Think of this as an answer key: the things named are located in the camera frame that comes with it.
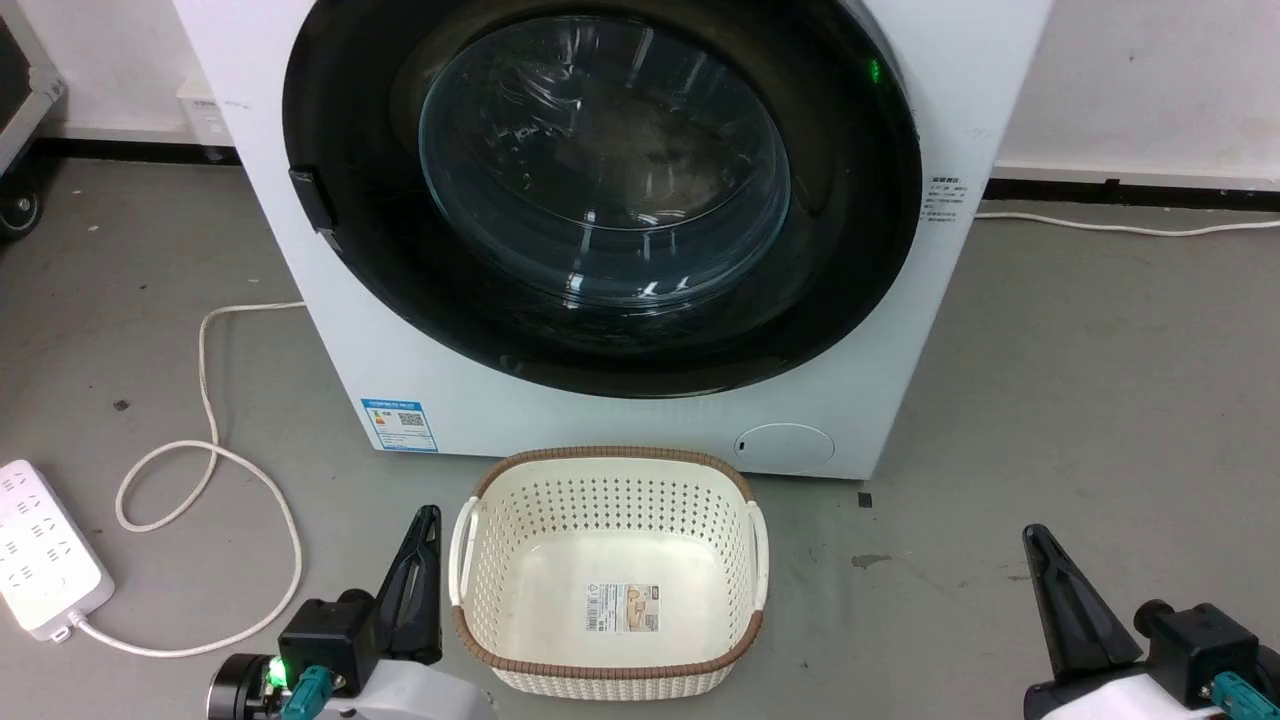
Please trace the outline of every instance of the power cord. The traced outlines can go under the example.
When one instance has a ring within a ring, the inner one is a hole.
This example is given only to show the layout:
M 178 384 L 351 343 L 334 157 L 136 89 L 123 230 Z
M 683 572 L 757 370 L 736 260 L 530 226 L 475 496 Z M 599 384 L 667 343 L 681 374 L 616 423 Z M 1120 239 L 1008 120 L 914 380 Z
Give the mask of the power cord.
M 1089 223 L 1076 223 L 1071 220 L 1060 220 L 1057 218 L 1047 218 L 1044 215 L 1034 215 L 1032 213 L 978 213 L 977 215 L 974 215 L 974 219 L 1030 220 L 1033 223 L 1047 223 L 1050 225 L 1075 228 L 1078 231 L 1128 232 L 1134 234 L 1149 234 L 1155 237 L 1196 237 L 1201 234 L 1210 234 L 1225 231 L 1258 231 L 1266 228 L 1280 228 L 1280 220 L 1268 220 L 1265 223 L 1235 223 L 1230 225 L 1212 225 L 1208 228 L 1196 228 L 1189 231 L 1160 231 L 1155 228 L 1135 228 L 1130 225 L 1093 225 Z
M 221 650 L 229 644 L 234 644 L 244 638 L 252 637 L 259 630 L 270 625 L 276 618 L 279 618 L 280 614 L 284 612 L 284 609 L 289 606 L 289 602 L 293 600 L 293 596 L 297 594 L 298 584 L 301 584 L 302 582 L 302 541 L 298 538 L 298 528 L 293 523 L 293 511 L 289 510 L 289 503 L 288 501 L 284 500 L 284 493 L 280 492 L 280 488 L 275 484 L 274 480 L 271 480 L 271 478 L 266 473 L 264 473 L 257 465 L 250 462 L 248 460 L 241 457 L 239 455 L 236 455 L 230 450 L 227 450 L 225 447 L 219 445 L 218 420 L 214 418 L 214 406 L 209 402 L 209 375 L 205 370 L 205 334 L 209 331 L 209 323 L 214 318 L 219 315 L 225 315 L 228 313 L 289 310 L 293 307 L 306 307 L 306 304 L 273 302 L 269 305 L 230 305 L 228 307 L 219 307 L 218 310 L 214 310 L 212 313 L 205 315 L 205 319 L 201 320 L 200 323 L 200 342 L 198 342 L 200 400 L 205 404 L 205 416 L 209 419 L 210 441 L 205 442 L 200 439 L 179 439 L 152 450 L 151 452 L 146 454 L 141 460 L 138 460 L 133 465 L 133 468 L 129 469 L 128 474 L 124 475 L 124 480 L 120 482 L 120 489 L 115 493 L 115 519 L 120 523 L 120 527 L 133 533 L 150 533 L 151 530 L 160 529 L 168 525 L 169 523 L 174 521 L 175 519 L 178 519 L 179 515 L 186 512 L 187 509 L 191 507 L 193 502 L 196 502 L 196 498 L 200 497 L 200 493 L 205 492 L 205 487 L 209 484 L 209 479 L 212 478 L 214 475 L 214 468 L 216 468 L 218 465 L 218 456 L 223 456 L 238 464 L 241 468 L 244 468 L 255 478 L 262 480 L 262 484 L 265 484 L 266 488 L 271 491 L 271 495 L 275 497 L 275 502 L 280 505 L 280 512 L 284 515 L 284 524 L 289 529 L 289 541 L 293 543 L 293 578 L 289 580 L 289 588 L 284 591 L 284 597 L 280 598 L 280 602 L 275 606 L 274 610 L 271 610 L 266 615 L 266 618 L 262 618 L 261 620 L 255 623 L 251 628 L 247 628 L 228 638 L 223 638 L 220 641 L 211 642 L 209 644 L 202 644 L 200 647 L 192 647 L 187 650 L 151 650 L 146 647 L 138 647 L 136 644 L 129 644 L 124 641 L 118 641 L 111 635 L 108 635 L 102 630 L 99 630 L 97 628 L 90 624 L 88 619 L 84 618 L 83 614 L 72 612 L 70 615 L 72 623 L 77 628 L 83 630 L 84 634 L 90 635 L 96 641 L 106 643 L 116 650 L 123 650 L 124 652 L 132 652 L 133 655 L 142 655 L 146 657 L 191 657 L 193 655 L 202 655 L 205 652 Z M 178 450 L 179 447 L 198 447 L 201 450 L 209 451 L 209 465 L 205 468 L 205 475 L 200 478 L 198 483 L 196 483 L 196 489 L 191 491 L 191 495 L 187 496 L 187 500 L 182 501 L 182 505 L 179 505 L 177 510 L 165 515 L 160 520 L 156 520 L 155 523 L 150 523 L 146 525 L 137 525 L 134 523 L 131 523 L 129 519 L 124 516 L 124 496 L 129 492 L 129 486 L 133 484 L 134 478 L 142 470 L 142 468 L 146 466 L 147 462 L 155 460 L 156 457 L 164 455 L 165 452 L 169 452 L 170 450 Z

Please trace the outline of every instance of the barcode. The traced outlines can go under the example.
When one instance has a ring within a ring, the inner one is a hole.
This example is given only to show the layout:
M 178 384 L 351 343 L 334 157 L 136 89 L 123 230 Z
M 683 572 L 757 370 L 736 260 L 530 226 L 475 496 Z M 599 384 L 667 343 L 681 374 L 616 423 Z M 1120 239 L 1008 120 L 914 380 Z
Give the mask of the barcode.
M 600 596 L 593 594 L 586 598 L 586 632 L 595 630 L 600 619 Z

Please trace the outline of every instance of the front-loading washing machine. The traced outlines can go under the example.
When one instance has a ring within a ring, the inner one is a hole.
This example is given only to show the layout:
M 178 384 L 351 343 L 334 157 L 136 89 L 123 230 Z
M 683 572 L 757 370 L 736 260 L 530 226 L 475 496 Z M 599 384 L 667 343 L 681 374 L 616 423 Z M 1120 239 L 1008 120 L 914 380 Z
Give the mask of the front-loading washing machine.
M 177 0 L 378 448 L 868 478 L 1052 0 Z

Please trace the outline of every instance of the white plastic basket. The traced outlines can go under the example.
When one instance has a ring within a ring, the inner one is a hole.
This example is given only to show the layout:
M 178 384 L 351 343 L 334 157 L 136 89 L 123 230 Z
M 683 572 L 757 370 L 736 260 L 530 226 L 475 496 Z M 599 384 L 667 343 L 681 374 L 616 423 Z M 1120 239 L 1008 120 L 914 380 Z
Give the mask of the white plastic basket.
M 580 700 L 710 691 L 764 618 L 769 541 L 751 488 L 708 455 L 515 455 L 453 527 L 463 646 L 513 688 Z

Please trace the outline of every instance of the cart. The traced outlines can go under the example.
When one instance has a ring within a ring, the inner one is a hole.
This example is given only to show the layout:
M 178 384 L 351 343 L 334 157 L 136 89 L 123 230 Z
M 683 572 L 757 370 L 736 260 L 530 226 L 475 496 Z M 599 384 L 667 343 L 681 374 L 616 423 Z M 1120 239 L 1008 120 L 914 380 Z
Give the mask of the cart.
M 44 202 L 22 158 L 67 83 L 17 0 L 0 0 L 0 242 L 26 237 Z

